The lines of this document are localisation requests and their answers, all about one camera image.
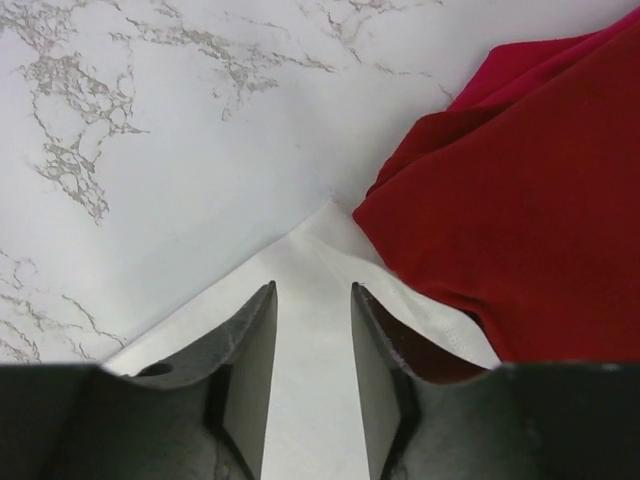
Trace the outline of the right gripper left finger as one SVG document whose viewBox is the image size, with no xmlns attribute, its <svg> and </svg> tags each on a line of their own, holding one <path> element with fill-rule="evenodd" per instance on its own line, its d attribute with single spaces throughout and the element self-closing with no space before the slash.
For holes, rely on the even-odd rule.
<svg viewBox="0 0 640 480">
<path fill-rule="evenodd" d="M 1 368 L 5 479 L 257 479 L 277 332 L 274 283 L 135 375 Z"/>
</svg>

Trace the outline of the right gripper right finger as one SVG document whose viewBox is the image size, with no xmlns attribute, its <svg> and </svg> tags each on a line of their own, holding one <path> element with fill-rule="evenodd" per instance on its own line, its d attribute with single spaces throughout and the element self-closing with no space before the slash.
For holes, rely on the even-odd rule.
<svg viewBox="0 0 640 480">
<path fill-rule="evenodd" d="M 360 284 L 351 325 L 374 479 L 635 479 L 639 368 L 485 369 L 397 320 Z"/>
</svg>

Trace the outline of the white t shirt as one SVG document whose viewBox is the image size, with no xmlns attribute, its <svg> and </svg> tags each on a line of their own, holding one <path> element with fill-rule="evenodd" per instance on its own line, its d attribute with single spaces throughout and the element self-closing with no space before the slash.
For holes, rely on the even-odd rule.
<svg viewBox="0 0 640 480">
<path fill-rule="evenodd" d="M 277 287 L 278 312 L 266 479 L 369 475 L 351 336 L 353 283 L 445 350 L 485 368 L 499 361 L 473 320 L 404 285 L 350 214 L 328 202 L 112 357 L 109 369 L 134 374 L 182 349 L 268 282 Z"/>
</svg>

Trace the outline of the folded red t shirt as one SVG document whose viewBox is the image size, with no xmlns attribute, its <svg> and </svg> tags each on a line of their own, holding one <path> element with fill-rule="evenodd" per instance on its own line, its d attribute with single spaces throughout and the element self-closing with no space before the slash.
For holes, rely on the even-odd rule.
<svg viewBox="0 0 640 480">
<path fill-rule="evenodd" d="M 639 15 L 493 48 L 355 222 L 510 362 L 639 358 Z"/>
</svg>

